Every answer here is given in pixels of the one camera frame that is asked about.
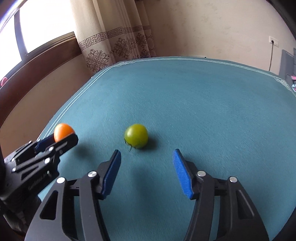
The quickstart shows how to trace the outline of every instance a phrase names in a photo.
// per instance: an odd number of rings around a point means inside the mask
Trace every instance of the pink cloth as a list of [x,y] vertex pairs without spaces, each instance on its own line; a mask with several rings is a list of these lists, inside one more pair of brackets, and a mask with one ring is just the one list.
[[2,81],[1,81],[1,87],[7,82],[7,78],[6,77],[4,77],[3,79],[2,79]]

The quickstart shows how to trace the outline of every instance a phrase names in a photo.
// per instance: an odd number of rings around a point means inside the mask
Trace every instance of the cable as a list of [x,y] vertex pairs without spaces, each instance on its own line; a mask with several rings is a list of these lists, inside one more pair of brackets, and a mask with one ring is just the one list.
[[272,60],[272,52],[273,52],[273,49],[274,49],[274,41],[272,40],[271,43],[272,43],[272,47],[271,47],[271,58],[270,58],[270,66],[269,66],[269,70],[268,71],[270,71],[271,60]]

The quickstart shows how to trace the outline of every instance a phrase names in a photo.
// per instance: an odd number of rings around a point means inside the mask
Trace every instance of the window glass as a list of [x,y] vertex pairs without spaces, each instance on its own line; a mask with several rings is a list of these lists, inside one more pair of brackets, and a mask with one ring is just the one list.
[[20,24],[29,52],[73,32],[70,0],[28,0],[20,9]]
[[0,82],[5,75],[22,61],[15,39],[14,17],[0,32]]

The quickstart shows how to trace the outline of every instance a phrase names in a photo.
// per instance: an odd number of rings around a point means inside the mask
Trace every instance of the beige curtain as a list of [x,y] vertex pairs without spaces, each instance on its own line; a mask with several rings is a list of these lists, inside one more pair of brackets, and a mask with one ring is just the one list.
[[122,60],[156,57],[143,1],[70,1],[74,32],[92,72]]

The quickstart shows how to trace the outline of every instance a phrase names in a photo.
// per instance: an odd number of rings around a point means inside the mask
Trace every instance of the green tomato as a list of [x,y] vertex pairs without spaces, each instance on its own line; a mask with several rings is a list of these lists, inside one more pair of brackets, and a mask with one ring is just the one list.
[[134,124],[124,133],[125,142],[134,148],[143,148],[148,142],[148,132],[145,126]]

